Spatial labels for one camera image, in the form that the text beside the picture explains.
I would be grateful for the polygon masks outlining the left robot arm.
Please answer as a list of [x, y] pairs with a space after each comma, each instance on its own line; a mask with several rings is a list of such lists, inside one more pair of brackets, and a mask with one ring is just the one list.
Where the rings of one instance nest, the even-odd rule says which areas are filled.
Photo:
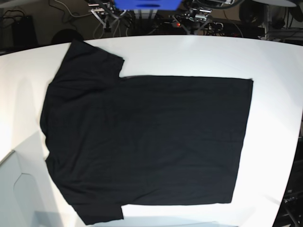
[[197, 0], [182, 0], [175, 14], [170, 16], [177, 27], [182, 28], [187, 35], [197, 35], [205, 31], [206, 27], [212, 22], [208, 18], [212, 11], [203, 8]]

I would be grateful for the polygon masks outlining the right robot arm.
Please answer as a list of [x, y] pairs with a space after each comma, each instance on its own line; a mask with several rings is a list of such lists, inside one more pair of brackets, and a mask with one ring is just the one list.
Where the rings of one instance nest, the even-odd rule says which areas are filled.
[[87, 0], [91, 13], [100, 22], [105, 32], [111, 32], [114, 24], [125, 16], [127, 10], [117, 7], [114, 0]]

